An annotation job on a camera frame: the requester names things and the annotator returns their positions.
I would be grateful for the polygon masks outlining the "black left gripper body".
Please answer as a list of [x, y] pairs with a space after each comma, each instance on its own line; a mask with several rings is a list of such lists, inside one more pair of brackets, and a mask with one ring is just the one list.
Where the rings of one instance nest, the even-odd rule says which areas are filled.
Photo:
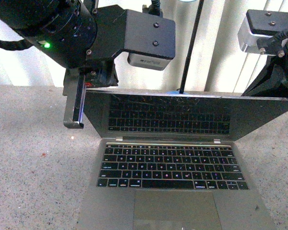
[[118, 77], [113, 59], [79, 59], [63, 57], [62, 66], [66, 68], [63, 81], [63, 95], [68, 95], [72, 80], [84, 74], [88, 88], [118, 86]]

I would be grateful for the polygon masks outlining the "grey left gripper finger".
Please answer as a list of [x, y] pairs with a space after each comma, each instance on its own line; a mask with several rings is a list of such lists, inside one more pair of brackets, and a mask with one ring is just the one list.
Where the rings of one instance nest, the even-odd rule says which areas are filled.
[[67, 97], [63, 124], [69, 129], [83, 129], [86, 85], [83, 73], [66, 73], [64, 79], [63, 95]]

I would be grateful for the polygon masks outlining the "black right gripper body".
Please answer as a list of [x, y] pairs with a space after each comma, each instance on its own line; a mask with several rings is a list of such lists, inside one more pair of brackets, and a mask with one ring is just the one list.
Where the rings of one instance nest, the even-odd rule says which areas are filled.
[[269, 57], [242, 96], [288, 98], [288, 45], [284, 57]]

